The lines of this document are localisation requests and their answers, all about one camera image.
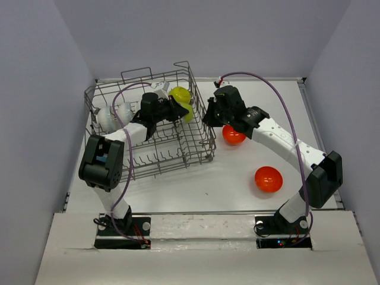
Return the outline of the blue bowl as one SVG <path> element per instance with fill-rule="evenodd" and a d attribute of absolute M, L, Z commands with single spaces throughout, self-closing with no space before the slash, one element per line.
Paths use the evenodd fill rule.
<path fill-rule="evenodd" d="M 102 163 L 106 163 L 107 162 L 107 154 L 104 153 L 101 156 L 96 156 L 96 160 L 99 162 L 102 162 Z"/>

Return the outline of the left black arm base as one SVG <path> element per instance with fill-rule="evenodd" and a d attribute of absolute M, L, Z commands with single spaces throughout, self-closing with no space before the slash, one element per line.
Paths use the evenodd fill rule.
<path fill-rule="evenodd" d="M 150 229 L 151 218 L 148 216 L 132 216 L 132 223 L 126 230 L 118 225 L 114 228 L 110 217 L 105 214 L 93 219 L 97 226 L 94 247 L 96 249 L 126 249 L 126 250 L 148 250 L 151 248 Z"/>

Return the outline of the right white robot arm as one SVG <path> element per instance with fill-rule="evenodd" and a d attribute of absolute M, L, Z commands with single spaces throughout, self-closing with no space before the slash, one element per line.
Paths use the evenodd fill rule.
<path fill-rule="evenodd" d="M 231 126 L 236 132 L 260 143 L 293 166 L 303 185 L 270 217 L 264 227 L 270 233 L 286 234 L 312 208 L 322 208 L 343 183 L 343 160 L 335 151 L 326 154 L 293 136 L 257 106 L 247 107 L 239 90 L 227 85 L 208 100 L 202 121 L 209 127 Z"/>

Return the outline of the grey wire dish rack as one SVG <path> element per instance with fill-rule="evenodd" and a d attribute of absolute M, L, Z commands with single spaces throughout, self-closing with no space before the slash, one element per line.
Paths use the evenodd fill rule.
<path fill-rule="evenodd" d="M 153 92 L 151 83 L 167 81 L 170 84 L 168 91 L 181 86 L 191 94 L 193 120 L 190 123 L 185 123 L 183 119 L 159 122 L 149 140 L 132 147 L 132 163 L 129 162 L 129 154 L 124 155 L 123 182 L 128 178 L 156 177 L 192 164 L 208 163 L 214 158 L 216 135 L 212 128 L 202 122 L 207 108 L 189 62 L 180 61 L 174 65 L 174 70 L 160 73 L 153 73 L 149 67 L 123 71 L 120 79 L 99 81 L 84 92 L 84 103 L 89 111 L 86 138 L 94 134 L 110 134 L 104 132 L 96 120 L 97 113 L 105 106 L 110 106 L 112 113 L 116 114 L 120 104 L 130 102 L 134 116 L 140 108 L 142 95 Z"/>

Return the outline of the lime green bowl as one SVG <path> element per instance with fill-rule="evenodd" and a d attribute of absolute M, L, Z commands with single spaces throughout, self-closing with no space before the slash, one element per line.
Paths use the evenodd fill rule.
<path fill-rule="evenodd" d="M 178 103 L 190 104 L 191 94 L 184 87 L 174 87 L 169 91 L 168 95 L 172 96 Z"/>

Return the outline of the white square dish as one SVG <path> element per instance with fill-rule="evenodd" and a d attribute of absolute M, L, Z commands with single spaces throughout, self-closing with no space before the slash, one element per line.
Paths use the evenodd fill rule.
<path fill-rule="evenodd" d="M 181 102 L 180 105 L 188 111 L 188 113 L 183 117 L 183 121 L 184 121 L 186 124 L 188 124 L 188 123 L 190 123 L 190 122 L 193 120 L 193 118 L 194 118 L 194 111 L 193 111 L 193 108 L 192 108 L 192 106 L 191 106 L 190 104 L 188 104 L 188 103 L 182 103 L 182 102 Z"/>

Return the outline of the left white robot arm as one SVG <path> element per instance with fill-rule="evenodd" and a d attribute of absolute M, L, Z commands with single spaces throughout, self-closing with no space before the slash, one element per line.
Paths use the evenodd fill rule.
<path fill-rule="evenodd" d="M 132 210 L 125 201 L 125 188 L 119 183 L 124 165 L 124 154 L 129 154 L 132 163 L 132 147 L 149 140 L 161 121 L 185 121 L 194 117 L 188 103 L 177 102 L 173 96 L 144 93 L 140 108 L 127 124 L 105 136 L 91 135 L 85 146 L 79 178 L 92 188 L 99 197 L 105 215 L 94 222 L 117 235 L 125 236 L 131 229 Z"/>

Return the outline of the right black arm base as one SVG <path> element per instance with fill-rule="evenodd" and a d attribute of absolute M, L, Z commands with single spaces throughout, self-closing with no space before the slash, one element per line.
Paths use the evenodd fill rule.
<path fill-rule="evenodd" d="M 275 224 L 274 216 L 256 216 L 254 233 L 258 236 L 258 249 L 312 248 L 305 217 L 284 226 Z"/>

